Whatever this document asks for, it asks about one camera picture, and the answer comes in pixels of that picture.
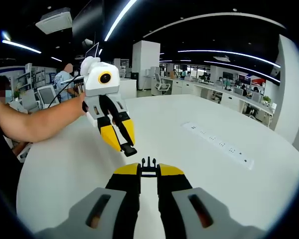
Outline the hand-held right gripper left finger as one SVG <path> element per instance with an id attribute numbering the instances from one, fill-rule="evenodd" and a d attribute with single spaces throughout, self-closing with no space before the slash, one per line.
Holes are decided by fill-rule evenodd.
<path id="1" fill-rule="evenodd" d="M 132 239 L 140 209 L 141 165 L 118 168 L 106 187 L 96 188 L 54 228 L 35 233 L 37 239 Z"/>

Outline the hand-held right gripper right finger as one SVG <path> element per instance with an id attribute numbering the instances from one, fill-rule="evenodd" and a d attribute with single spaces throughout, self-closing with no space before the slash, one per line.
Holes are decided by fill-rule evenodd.
<path id="1" fill-rule="evenodd" d="M 157 166 L 158 210 L 167 239 L 261 239 L 265 232 L 234 220 L 229 209 L 178 168 Z"/>

